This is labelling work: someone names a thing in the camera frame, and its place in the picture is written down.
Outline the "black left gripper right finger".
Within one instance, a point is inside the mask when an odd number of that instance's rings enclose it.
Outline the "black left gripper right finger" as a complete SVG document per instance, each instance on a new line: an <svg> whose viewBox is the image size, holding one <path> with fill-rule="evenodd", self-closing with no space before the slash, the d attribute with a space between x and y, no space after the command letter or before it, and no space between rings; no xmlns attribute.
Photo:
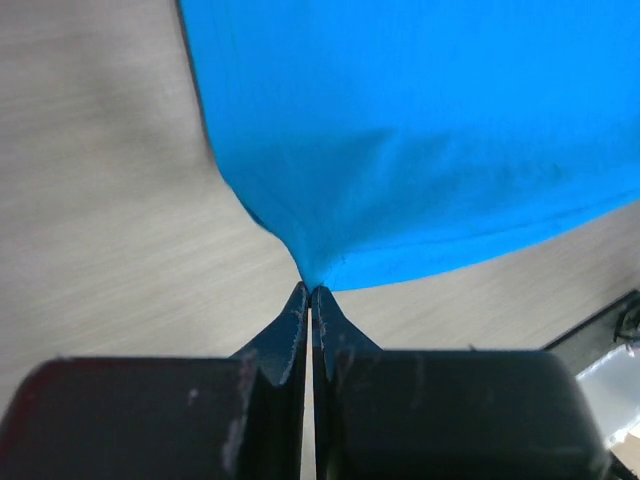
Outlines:
<svg viewBox="0 0 640 480"><path fill-rule="evenodd" d="M545 350L389 350L311 296L320 479L602 479L580 387Z"/></svg>

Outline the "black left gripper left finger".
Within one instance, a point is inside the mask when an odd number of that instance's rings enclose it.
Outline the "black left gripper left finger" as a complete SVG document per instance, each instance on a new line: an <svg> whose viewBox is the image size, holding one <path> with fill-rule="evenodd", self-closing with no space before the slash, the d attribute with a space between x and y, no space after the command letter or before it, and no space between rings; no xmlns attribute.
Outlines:
<svg viewBox="0 0 640 480"><path fill-rule="evenodd" d="M1 421L5 479L296 479L309 294L227 358L60 357Z"/></svg>

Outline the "blue t-shirt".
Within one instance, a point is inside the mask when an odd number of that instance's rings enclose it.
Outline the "blue t-shirt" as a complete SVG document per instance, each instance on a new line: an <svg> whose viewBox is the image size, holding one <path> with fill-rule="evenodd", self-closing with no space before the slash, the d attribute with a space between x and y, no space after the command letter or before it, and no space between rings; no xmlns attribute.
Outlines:
<svg viewBox="0 0 640 480"><path fill-rule="evenodd" d="M635 1L183 1L216 165L309 288L414 280L639 197Z"/></svg>

